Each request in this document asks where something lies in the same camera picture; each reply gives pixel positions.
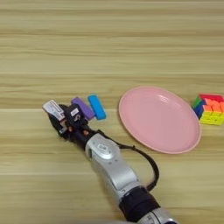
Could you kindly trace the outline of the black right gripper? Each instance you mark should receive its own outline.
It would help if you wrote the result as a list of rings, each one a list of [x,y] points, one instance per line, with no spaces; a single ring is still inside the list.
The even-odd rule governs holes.
[[[71,116],[73,110],[72,105],[60,104],[59,106],[63,110],[65,117]],[[60,137],[64,137],[69,142],[78,144],[82,149],[86,148],[87,142],[96,134],[95,130],[88,127],[88,120],[86,118],[80,118],[78,120],[66,119],[65,128],[55,116],[49,114],[48,117]]]

